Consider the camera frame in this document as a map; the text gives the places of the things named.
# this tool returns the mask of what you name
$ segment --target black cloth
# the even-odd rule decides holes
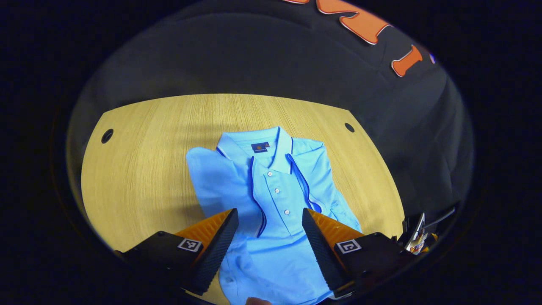
[[[185,94],[245,93],[350,110],[388,165],[406,216],[463,200],[473,134],[453,81],[398,29],[385,28],[371,46],[339,23],[341,15],[353,14],[324,15],[314,1],[207,0],[146,29],[103,63],[79,97],[68,133],[74,176],[108,110]],[[400,78],[390,64],[411,45],[424,60]]]

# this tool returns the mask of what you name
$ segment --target wooden table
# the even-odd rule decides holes
[[[345,123],[354,128],[348,131]],[[83,202],[96,232],[127,251],[157,231],[204,219],[186,164],[193,147],[215,149],[223,132],[283,127],[327,146],[333,178],[365,234],[402,234],[403,207],[384,160],[348,110],[247,94],[142,101],[102,115],[83,159]],[[102,136],[113,129],[111,139]],[[218,276],[204,300],[227,304]]]

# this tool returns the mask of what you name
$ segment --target polo shirt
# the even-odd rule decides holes
[[[231,304],[316,304],[332,295],[301,225],[307,207],[361,232],[335,188],[326,147],[279,126],[225,132],[216,150],[186,159],[206,217],[237,208],[239,226],[220,267]]]

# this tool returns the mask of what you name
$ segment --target shirt label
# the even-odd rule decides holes
[[[265,153],[267,151],[266,147],[269,147],[269,142],[251,144],[251,146],[254,153]]]

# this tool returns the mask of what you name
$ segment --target orange lettering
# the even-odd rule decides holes
[[[357,14],[352,17],[342,16],[339,20],[347,29],[354,32],[371,45],[377,44],[378,34],[380,34],[385,27],[389,26],[389,23],[375,15],[369,14],[350,3],[341,0],[317,0],[316,4],[318,5],[318,10],[324,14],[356,12]]]
[[[305,3],[308,3],[310,0],[283,0],[283,1],[297,3],[297,4],[305,4]]]
[[[401,59],[396,59],[391,62],[391,68],[397,75],[400,77],[405,76],[407,70],[410,69],[415,63],[422,61],[422,54],[414,45],[412,45],[412,50],[408,52]]]

